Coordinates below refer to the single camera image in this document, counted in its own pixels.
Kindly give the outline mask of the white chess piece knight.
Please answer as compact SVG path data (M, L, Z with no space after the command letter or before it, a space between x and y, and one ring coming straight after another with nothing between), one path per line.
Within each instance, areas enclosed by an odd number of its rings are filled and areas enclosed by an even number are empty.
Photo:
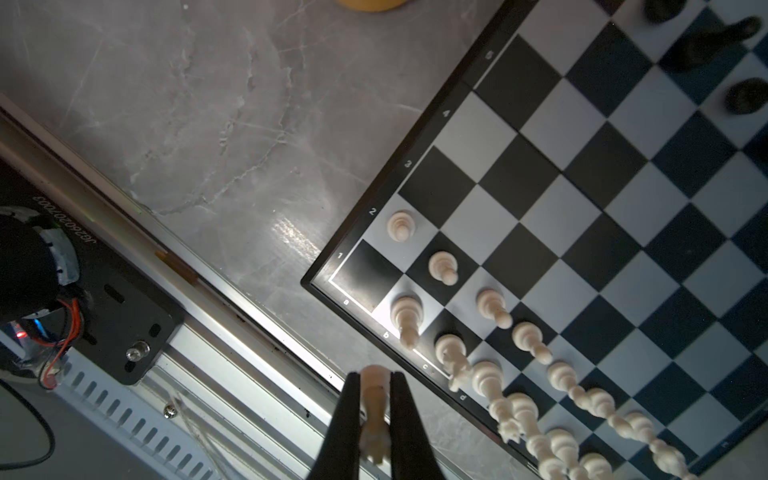
M380 465L391 455L391 436L385 421L389 407L391 371L381 365L369 365L359 374L360 400L366 414L359 449L363 458Z

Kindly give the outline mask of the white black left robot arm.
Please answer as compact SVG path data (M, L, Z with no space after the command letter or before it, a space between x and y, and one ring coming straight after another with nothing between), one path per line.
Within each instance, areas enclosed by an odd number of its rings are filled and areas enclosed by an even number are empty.
M2 324L38 317L79 279L76 250L58 223L31 208L1 208Z

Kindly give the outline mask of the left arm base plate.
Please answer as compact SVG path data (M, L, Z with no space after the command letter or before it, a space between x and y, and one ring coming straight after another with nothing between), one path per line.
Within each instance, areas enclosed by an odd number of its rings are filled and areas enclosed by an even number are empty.
M58 223L71 240L80 279L60 290L36 318L18 321L34 339L64 339L76 306L83 333L74 347L125 385L137 383L183 324L184 310L95 234L8 165L1 167L1 208L21 206Z

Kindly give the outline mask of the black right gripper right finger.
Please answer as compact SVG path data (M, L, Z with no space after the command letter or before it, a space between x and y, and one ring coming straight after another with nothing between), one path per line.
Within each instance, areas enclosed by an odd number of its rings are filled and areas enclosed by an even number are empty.
M445 479L402 372L391 374L390 434L392 479Z

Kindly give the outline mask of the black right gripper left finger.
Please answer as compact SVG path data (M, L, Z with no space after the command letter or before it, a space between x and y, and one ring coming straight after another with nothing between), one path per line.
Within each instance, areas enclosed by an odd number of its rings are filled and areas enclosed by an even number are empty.
M357 372L346 376L331 423L307 480L359 478L360 385Z

